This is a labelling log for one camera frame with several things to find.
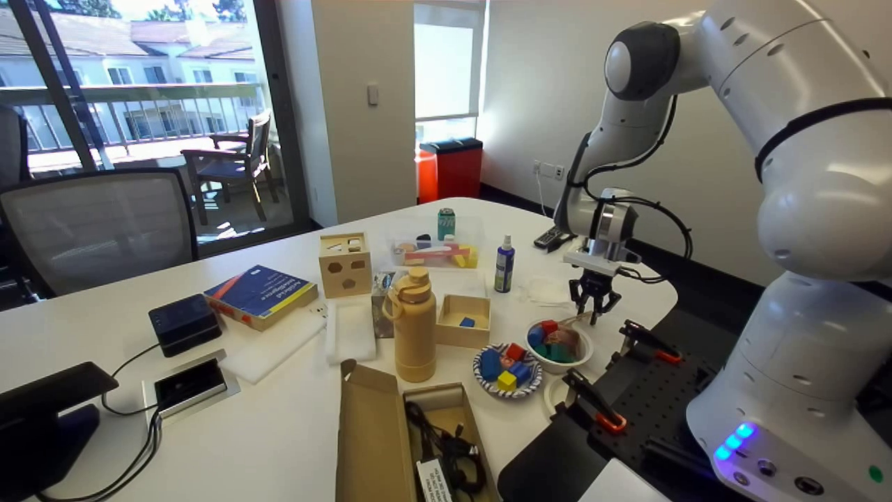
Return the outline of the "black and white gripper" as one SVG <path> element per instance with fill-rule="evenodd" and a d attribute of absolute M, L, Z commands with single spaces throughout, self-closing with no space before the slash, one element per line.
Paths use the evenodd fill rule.
<path fill-rule="evenodd" d="M 565 250 L 563 260 L 579 268 L 579 275 L 569 281 L 569 295 L 577 316 L 593 324 L 599 316 L 619 305 L 613 275 L 627 260 L 627 239 L 633 236 L 636 210 L 627 200 L 599 200 L 587 236 L 579 250 Z"/>

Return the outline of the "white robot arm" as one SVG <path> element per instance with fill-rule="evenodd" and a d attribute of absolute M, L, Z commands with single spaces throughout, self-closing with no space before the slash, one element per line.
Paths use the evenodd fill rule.
<path fill-rule="evenodd" d="M 892 0 L 710 0 L 615 33 L 604 100 L 555 224 L 581 188 L 658 144 L 669 103 L 715 91 L 754 153 L 758 242 L 779 268 L 685 427 L 758 502 L 892 502 L 892 450 L 855 411 L 889 360 Z"/>

